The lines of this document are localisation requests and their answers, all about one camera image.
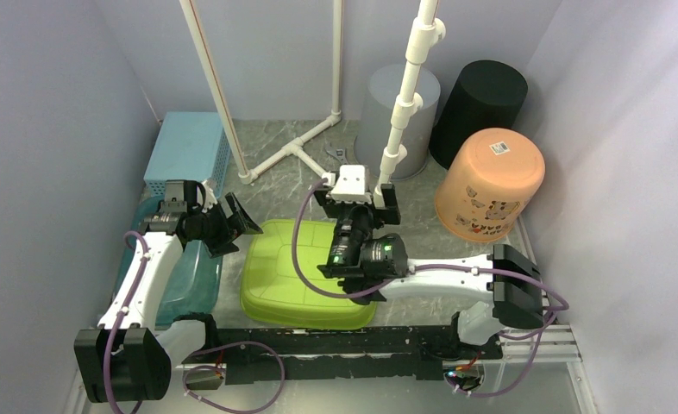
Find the green plastic tray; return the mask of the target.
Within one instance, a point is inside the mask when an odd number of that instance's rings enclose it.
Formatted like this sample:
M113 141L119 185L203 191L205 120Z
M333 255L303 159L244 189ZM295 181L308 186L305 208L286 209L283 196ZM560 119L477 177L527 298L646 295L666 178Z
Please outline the green plastic tray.
M247 317L263 323L305 329L361 329L372 321L376 305L328 298L310 290L292 264L292 219L270 219L249 246L242 270L240 303ZM329 254L334 225L303 221L298 262L304 276L328 292L342 290L317 270Z

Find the blue plastic basket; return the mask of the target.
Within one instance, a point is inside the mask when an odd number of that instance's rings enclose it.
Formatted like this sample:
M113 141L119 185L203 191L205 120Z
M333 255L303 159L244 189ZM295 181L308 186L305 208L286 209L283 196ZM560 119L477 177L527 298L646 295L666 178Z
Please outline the blue plastic basket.
M216 197L223 193L231 149L216 112L168 112L158 133L143 180L161 196L171 179L207 181Z

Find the orange plastic bucket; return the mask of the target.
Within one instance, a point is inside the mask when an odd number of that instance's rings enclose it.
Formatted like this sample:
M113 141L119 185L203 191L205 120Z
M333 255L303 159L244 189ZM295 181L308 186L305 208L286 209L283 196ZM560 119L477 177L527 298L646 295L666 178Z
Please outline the orange plastic bucket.
M511 231L544 175L543 155L530 139L510 129L482 129L462 144L436 189L436 215L468 241L497 241Z

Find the black plastic bucket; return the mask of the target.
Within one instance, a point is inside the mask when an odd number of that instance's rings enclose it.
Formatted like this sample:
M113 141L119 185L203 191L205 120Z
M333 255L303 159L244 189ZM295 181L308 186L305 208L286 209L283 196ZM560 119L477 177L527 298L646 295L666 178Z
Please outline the black plastic bucket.
M523 74L496 60L464 66L430 136L430 154L448 169L462 144L488 128L511 129L527 97Z

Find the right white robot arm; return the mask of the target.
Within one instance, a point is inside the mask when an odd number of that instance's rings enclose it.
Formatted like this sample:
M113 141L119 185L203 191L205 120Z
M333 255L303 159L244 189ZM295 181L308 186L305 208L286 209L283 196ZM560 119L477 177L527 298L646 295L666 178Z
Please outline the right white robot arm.
M543 308L543 288L537 268L519 251L505 244L489 254L451 260L409 257L400 235L373 232L401 221L393 185L383 185L388 202L345 201L331 196L324 179L310 188L310 196L335 220L328 258L318 271L335 279L346 298L367 305L408 297L456 297L471 307L459 313L449 333L449 348L468 358L504 328L541 329L549 318Z

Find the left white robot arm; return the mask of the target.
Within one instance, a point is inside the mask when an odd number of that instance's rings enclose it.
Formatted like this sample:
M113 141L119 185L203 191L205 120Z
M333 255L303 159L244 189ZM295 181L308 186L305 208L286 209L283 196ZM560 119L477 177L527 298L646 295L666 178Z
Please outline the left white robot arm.
M189 242L201 242L219 258L237 252L239 236L261 234L233 193L224 199L229 215L204 183L168 180L158 210L125 234L135 239L125 279L96 328L80 330L73 344L92 403L117 411L120 402L160 400L173 369L190 355L201 362L219 355L222 340L208 313L180 315L161 334L155 328L167 282Z

